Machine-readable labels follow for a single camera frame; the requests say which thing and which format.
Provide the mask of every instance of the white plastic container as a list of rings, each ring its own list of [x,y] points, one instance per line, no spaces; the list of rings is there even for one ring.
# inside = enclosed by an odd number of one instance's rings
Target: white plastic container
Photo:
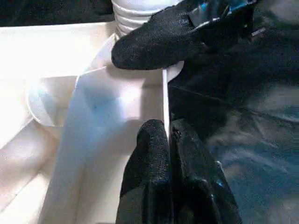
[[[1,79],[81,75],[115,30],[115,22],[1,27]]]
[[[160,10],[174,6],[182,0],[113,0],[117,22],[117,35],[123,36],[147,22]]]
[[[52,77],[30,83],[26,100],[34,119],[44,126],[62,127],[76,80],[77,76]]]
[[[117,69],[110,60],[114,43],[112,35],[97,56],[105,67],[77,80],[40,224],[115,223],[139,128],[160,119],[168,133],[171,71]]]

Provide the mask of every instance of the black knitted glove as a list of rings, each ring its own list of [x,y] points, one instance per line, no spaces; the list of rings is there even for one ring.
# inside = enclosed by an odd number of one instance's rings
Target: black knitted glove
[[[171,150],[162,121],[140,129],[125,172],[117,224],[239,224],[220,165],[183,121],[173,123]]]
[[[112,50],[112,62],[121,69],[151,70],[228,49],[251,34],[253,2],[184,0],[122,37]]]

